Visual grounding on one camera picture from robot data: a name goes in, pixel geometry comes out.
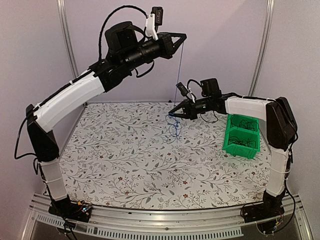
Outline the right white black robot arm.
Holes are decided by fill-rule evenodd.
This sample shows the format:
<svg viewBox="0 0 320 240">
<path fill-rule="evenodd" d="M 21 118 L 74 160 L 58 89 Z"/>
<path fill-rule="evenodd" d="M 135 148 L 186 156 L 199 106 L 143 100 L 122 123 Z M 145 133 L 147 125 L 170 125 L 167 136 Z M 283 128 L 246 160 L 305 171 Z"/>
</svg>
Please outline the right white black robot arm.
<svg viewBox="0 0 320 240">
<path fill-rule="evenodd" d="M 198 84 L 201 87 L 200 99 L 189 98 L 188 86 L 181 82 L 176 84 L 185 99 L 170 110 L 169 115 L 195 120 L 199 114 L 213 111 L 257 118 L 266 123 L 271 168 L 258 213 L 262 218 L 269 218 L 278 210 L 288 192 L 287 178 L 293 162 L 292 147 L 298 140 L 298 126 L 288 100 L 285 97 L 271 99 L 242 96 L 234 92 L 223 94 L 216 78 L 201 80 Z"/>
</svg>

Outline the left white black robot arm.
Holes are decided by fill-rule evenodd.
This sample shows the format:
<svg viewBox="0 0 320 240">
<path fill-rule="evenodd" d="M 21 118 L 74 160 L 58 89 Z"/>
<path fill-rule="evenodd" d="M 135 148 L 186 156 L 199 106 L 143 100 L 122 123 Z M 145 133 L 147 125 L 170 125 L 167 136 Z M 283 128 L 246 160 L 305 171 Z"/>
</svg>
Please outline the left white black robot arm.
<svg viewBox="0 0 320 240">
<path fill-rule="evenodd" d="M 144 28 L 131 21 L 101 28 L 99 40 L 106 40 L 108 51 L 74 80 L 62 86 L 41 103 L 29 105 L 22 126 L 26 127 L 55 209 L 63 216 L 74 213 L 59 167 L 59 147 L 53 128 L 69 113 L 94 97 L 117 87 L 123 79 L 137 74 L 137 68 L 153 64 L 155 59 L 171 59 L 187 39 L 185 33 L 158 32 L 163 22 L 163 8 L 154 6 L 145 15 Z"/>
</svg>

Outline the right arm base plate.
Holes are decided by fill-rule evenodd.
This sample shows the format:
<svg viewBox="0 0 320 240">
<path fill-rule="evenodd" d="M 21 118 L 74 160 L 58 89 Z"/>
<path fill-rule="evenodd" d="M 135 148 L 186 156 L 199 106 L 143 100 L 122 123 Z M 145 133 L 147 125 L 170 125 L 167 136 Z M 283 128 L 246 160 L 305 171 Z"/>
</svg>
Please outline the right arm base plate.
<svg viewBox="0 0 320 240">
<path fill-rule="evenodd" d="M 290 197 L 293 201 L 293 210 L 286 222 L 284 222 L 285 210 L 282 204 L 267 209 L 264 203 L 246 203 L 240 209 L 240 216 L 245 223 L 256 222 L 256 227 L 261 234 L 265 236 L 274 235 L 285 229 L 294 218 L 297 204 L 295 198 L 292 195 Z"/>
</svg>

